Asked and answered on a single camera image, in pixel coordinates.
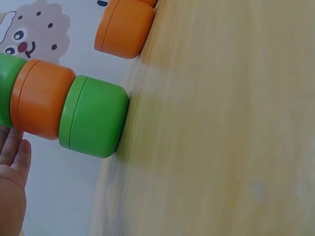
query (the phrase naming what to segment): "orange stacking cup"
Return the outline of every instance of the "orange stacking cup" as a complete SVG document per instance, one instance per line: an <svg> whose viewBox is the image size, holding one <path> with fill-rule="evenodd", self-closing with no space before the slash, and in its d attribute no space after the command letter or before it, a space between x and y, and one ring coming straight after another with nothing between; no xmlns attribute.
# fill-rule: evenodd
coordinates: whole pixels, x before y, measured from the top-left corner
<svg viewBox="0 0 315 236"><path fill-rule="evenodd" d="M132 59L140 54L154 18L151 0L111 0L99 24L97 51Z"/></svg>
<svg viewBox="0 0 315 236"><path fill-rule="evenodd" d="M139 0L139 1L149 4L151 7L154 7L158 0Z"/></svg>
<svg viewBox="0 0 315 236"><path fill-rule="evenodd" d="M13 125L48 140L58 139L64 102L74 79L75 73L69 68L28 61L13 87Z"/></svg>

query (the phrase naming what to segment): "green stacking cup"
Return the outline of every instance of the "green stacking cup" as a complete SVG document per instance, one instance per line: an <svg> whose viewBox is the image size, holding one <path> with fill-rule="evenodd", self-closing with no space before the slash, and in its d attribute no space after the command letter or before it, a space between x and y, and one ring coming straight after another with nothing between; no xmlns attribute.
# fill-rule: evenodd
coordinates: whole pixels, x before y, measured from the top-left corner
<svg viewBox="0 0 315 236"><path fill-rule="evenodd" d="M16 56L0 54L0 125L13 127L10 116L12 90L26 62L27 60Z"/></svg>
<svg viewBox="0 0 315 236"><path fill-rule="evenodd" d="M106 158L118 146L128 95L117 85L78 76L66 98L59 130L64 148Z"/></svg>

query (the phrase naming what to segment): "wooden floor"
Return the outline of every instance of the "wooden floor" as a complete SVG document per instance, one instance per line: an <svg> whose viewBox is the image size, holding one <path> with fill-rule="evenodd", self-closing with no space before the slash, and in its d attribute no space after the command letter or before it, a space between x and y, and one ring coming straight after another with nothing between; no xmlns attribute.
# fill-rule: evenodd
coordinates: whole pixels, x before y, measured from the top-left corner
<svg viewBox="0 0 315 236"><path fill-rule="evenodd" d="M315 234L315 1L159 0L91 236Z"/></svg>

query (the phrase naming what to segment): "cartoon sheep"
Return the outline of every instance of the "cartoon sheep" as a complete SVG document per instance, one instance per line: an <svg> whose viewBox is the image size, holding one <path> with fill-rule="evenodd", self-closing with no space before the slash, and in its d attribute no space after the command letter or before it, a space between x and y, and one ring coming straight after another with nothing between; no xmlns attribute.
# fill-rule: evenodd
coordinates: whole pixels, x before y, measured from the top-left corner
<svg viewBox="0 0 315 236"><path fill-rule="evenodd" d="M0 53L59 64L68 50L70 18L59 4L38 0L0 14Z"/></svg>

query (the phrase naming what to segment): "stacking toy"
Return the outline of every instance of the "stacking toy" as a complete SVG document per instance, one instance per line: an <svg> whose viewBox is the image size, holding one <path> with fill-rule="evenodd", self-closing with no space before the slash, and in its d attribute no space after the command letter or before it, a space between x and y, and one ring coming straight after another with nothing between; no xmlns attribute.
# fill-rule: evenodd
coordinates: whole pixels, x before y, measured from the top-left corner
<svg viewBox="0 0 315 236"><path fill-rule="evenodd" d="M63 105L74 79L75 74L69 68L28 61L13 87L13 125L48 140L58 139Z"/></svg>
<svg viewBox="0 0 315 236"><path fill-rule="evenodd" d="M150 5L151 7L155 7L158 0L139 0L139 1L146 3Z"/></svg>
<svg viewBox="0 0 315 236"><path fill-rule="evenodd" d="M157 0L111 0L99 24L94 48L125 59L138 56L150 31Z"/></svg>
<svg viewBox="0 0 315 236"><path fill-rule="evenodd" d="M122 87L78 76L63 109L61 146L92 156L110 156L119 143L127 108L128 96Z"/></svg>
<svg viewBox="0 0 315 236"><path fill-rule="evenodd" d="M128 110L121 86L5 54L0 85L1 125L59 139L64 148L100 158L116 151Z"/></svg>
<svg viewBox="0 0 315 236"><path fill-rule="evenodd" d="M0 57L0 125L13 127L10 117L10 101L14 83L27 60L8 54Z"/></svg>

